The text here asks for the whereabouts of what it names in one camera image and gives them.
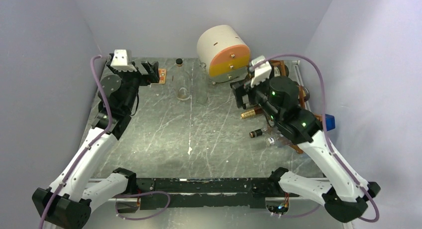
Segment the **gold foil top bottle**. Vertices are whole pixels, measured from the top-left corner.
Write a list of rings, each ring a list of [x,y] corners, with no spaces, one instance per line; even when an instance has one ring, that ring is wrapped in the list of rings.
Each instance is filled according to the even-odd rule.
[[[240,118],[246,119],[246,118],[254,117],[256,115],[260,115],[262,113],[263,113],[263,110],[261,108],[253,108],[241,113]]]

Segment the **clear glass bottle black cap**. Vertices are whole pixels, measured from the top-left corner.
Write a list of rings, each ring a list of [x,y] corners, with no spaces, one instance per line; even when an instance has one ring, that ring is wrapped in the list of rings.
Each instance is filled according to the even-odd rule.
[[[185,69],[182,58],[176,59],[176,70],[174,72],[174,90],[177,99],[186,101],[191,97],[191,79]]]

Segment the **large clear plastic bottle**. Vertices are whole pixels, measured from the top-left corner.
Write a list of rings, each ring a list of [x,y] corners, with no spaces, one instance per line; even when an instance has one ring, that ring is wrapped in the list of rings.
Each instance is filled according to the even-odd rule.
[[[205,105],[208,100],[208,73],[206,64],[201,62],[194,77],[193,97],[196,103]]]

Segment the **blue square glass bottle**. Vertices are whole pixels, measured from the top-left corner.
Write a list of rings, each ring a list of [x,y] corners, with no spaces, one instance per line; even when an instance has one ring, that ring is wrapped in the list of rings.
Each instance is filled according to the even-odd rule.
[[[325,123],[326,123],[327,131],[335,129],[335,118],[333,115],[326,114]],[[279,130],[276,129],[275,126],[273,126],[273,124],[267,124],[265,128],[268,129],[268,133],[267,133],[268,136],[265,138],[265,143],[267,144],[267,146],[275,146],[278,148],[288,146],[295,149],[296,151],[300,150],[296,145],[293,145],[290,140],[284,137],[279,132]]]

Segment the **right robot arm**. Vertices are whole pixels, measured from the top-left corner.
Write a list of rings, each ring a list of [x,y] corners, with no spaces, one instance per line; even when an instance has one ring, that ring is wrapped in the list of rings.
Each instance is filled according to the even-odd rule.
[[[363,217],[368,206],[374,204],[380,186],[360,177],[345,162],[327,138],[323,123],[300,107],[300,90],[294,81],[278,76],[254,85],[245,79],[232,82],[230,88],[238,107],[244,107],[244,97],[257,104],[281,135],[306,153],[327,178],[320,182],[279,168],[269,177],[272,195],[286,192],[302,196],[323,206],[342,223]]]

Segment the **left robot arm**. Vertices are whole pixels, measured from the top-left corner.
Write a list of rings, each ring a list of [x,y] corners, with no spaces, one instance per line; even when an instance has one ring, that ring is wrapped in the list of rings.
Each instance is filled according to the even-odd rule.
[[[115,169],[93,186],[88,182],[129,125],[139,88],[159,83],[159,64],[108,62],[106,66],[112,72],[110,76],[101,79],[94,75],[100,106],[85,141],[63,172],[47,188],[38,188],[32,195],[41,229],[81,229],[91,213],[109,199],[140,195],[136,174],[127,169]]]

